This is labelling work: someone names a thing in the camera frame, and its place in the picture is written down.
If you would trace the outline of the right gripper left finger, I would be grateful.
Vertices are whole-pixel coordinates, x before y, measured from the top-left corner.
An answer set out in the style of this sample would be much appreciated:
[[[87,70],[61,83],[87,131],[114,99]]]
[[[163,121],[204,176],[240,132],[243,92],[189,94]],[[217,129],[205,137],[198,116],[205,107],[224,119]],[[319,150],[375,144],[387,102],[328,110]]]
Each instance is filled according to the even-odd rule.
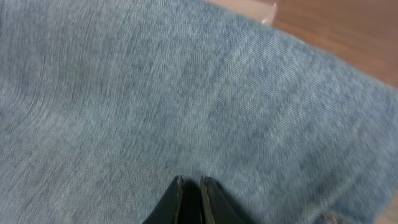
[[[142,224],[178,224],[182,199],[183,179],[178,175]]]

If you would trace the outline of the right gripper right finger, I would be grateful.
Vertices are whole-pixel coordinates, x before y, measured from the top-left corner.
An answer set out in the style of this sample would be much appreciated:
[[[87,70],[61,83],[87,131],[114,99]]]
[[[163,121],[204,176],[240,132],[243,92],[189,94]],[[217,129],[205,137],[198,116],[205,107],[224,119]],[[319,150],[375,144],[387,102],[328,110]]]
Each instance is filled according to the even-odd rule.
[[[201,177],[200,192],[206,224],[244,224],[211,177]]]

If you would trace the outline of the blue jeans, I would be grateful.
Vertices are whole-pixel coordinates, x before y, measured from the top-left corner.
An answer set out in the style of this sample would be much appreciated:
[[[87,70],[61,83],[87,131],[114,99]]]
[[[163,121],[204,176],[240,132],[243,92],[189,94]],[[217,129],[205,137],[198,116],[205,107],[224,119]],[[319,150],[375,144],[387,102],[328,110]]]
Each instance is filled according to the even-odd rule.
[[[1,2],[2,223],[142,223],[177,175],[247,223],[372,223],[397,90],[203,1]]]

